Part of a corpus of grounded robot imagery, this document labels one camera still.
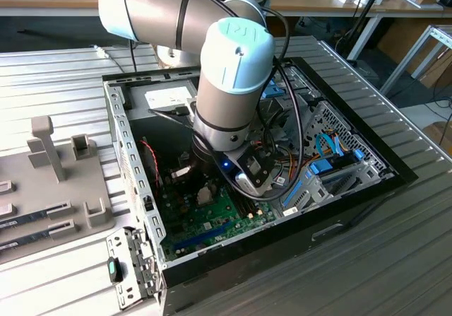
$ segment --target floor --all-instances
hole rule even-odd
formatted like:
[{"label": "floor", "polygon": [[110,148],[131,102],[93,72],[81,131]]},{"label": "floor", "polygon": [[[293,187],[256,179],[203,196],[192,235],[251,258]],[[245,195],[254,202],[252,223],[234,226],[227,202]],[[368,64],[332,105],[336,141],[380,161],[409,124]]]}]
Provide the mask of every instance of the floor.
[{"label": "floor", "polygon": [[[296,35],[313,35],[334,45],[333,36],[344,31],[350,24],[342,18],[304,18],[298,25]],[[46,49],[72,49],[90,45],[125,45],[123,38],[110,35],[102,27],[97,17],[0,17],[0,52],[38,51]],[[371,79],[378,88],[389,77],[396,63],[378,49],[365,49],[360,55],[379,79]],[[398,107],[410,107],[428,103],[433,100],[433,90],[426,88],[419,81],[413,81],[405,73],[393,87],[391,94],[403,90],[395,96],[393,102]],[[452,86],[438,88],[437,99],[452,95]]]}]

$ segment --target orange wire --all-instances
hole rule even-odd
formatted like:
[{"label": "orange wire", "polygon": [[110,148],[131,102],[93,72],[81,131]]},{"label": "orange wire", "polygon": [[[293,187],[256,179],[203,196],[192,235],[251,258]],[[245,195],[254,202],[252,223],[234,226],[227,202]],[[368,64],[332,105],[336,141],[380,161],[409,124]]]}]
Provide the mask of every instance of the orange wire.
[{"label": "orange wire", "polygon": [[157,164],[157,157],[155,157],[155,153],[153,148],[150,147],[150,145],[148,143],[146,143],[145,141],[140,141],[142,144],[144,144],[144,146],[146,148],[149,149],[149,151],[152,153],[153,158],[154,158],[154,163],[155,163],[155,185],[159,186],[158,183],[158,164]]}]

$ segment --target table leg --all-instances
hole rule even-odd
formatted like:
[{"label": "table leg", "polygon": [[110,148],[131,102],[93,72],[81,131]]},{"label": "table leg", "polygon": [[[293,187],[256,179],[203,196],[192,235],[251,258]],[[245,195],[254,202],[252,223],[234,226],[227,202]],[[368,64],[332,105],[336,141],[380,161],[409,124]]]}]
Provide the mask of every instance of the table leg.
[{"label": "table leg", "polygon": [[355,46],[348,55],[347,60],[356,60],[358,58],[359,54],[361,53],[362,49],[364,49],[364,46],[366,46],[367,42],[372,36],[372,33],[374,33],[381,19],[382,19],[381,16],[375,16],[369,19],[369,21],[366,24],[366,27],[361,32],[361,35],[356,41]]},{"label": "table leg", "polygon": [[419,64],[419,66],[415,69],[411,77],[417,79],[421,74],[423,74],[424,70],[427,68],[427,66],[430,65],[432,60],[436,58],[437,54],[439,53],[443,46],[444,44],[442,42],[438,42],[438,44],[436,44],[435,47],[430,51],[430,53],[425,57],[422,63]]},{"label": "table leg", "polygon": [[408,51],[407,55],[402,59],[399,65],[395,68],[394,72],[389,76],[388,80],[383,84],[380,89],[381,94],[385,95],[394,86],[397,80],[400,78],[402,73],[406,70],[410,62],[415,57],[415,55],[424,47],[427,40],[430,38],[430,32],[432,31],[432,26],[429,27],[422,33],[420,38]]}]

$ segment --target metal work table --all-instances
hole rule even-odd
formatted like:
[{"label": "metal work table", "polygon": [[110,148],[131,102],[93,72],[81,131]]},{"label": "metal work table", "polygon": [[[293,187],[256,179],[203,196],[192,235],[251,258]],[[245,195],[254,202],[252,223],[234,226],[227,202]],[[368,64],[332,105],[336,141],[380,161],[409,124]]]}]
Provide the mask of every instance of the metal work table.
[{"label": "metal work table", "polygon": [[399,65],[395,68],[393,73],[389,76],[388,80],[383,84],[380,89],[382,94],[387,94],[394,86],[397,80],[402,76],[403,72],[409,67],[411,61],[416,57],[425,44],[430,40],[435,39],[437,43],[430,53],[425,57],[424,61],[415,69],[411,77],[418,79],[424,70],[431,64],[431,62],[437,58],[440,51],[444,49],[452,49],[452,25],[429,25],[416,43],[408,51],[407,55],[402,59]]},{"label": "metal work table", "polygon": [[[278,40],[278,50],[282,45]],[[132,71],[127,49],[108,51]],[[139,70],[157,68],[148,47],[138,47],[136,56]],[[181,315],[445,315],[452,307],[451,159],[327,45],[295,37],[287,56],[304,57],[420,178],[347,233]],[[116,72],[92,49],[0,54],[0,155],[25,150],[28,118],[35,115],[52,116],[58,142],[89,134],[101,148],[115,229],[133,223],[100,80]],[[0,266],[0,310],[118,315],[105,265],[104,238],[112,232]],[[156,314],[153,301],[124,313]]]}]

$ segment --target connector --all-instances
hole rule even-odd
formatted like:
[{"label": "connector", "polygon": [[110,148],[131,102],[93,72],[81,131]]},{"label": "connector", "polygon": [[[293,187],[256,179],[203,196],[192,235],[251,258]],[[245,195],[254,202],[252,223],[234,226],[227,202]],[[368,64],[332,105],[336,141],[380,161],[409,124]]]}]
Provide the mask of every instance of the connector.
[{"label": "connector", "polygon": [[98,45],[93,45],[93,47],[95,48],[97,55],[100,58],[104,58],[104,59],[111,59],[112,57],[107,53],[107,51],[105,51],[103,48],[101,48]]}]

